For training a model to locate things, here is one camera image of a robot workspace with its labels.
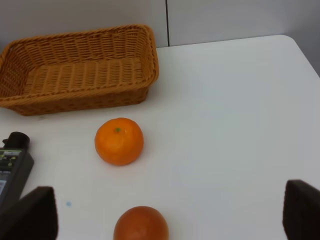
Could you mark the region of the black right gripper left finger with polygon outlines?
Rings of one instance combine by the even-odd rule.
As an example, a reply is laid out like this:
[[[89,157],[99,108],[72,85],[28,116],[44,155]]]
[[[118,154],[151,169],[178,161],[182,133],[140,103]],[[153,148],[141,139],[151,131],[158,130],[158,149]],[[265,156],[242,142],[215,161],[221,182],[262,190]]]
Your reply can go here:
[[[59,221],[54,189],[39,186],[0,214],[2,240],[55,240]]]

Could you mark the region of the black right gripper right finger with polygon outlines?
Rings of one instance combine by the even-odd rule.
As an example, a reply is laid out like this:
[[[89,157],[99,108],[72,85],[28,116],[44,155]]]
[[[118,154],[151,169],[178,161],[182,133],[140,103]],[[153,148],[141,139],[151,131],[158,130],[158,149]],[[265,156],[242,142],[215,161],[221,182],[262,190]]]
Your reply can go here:
[[[302,180],[288,180],[282,225],[289,240],[319,240],[320,191]]]

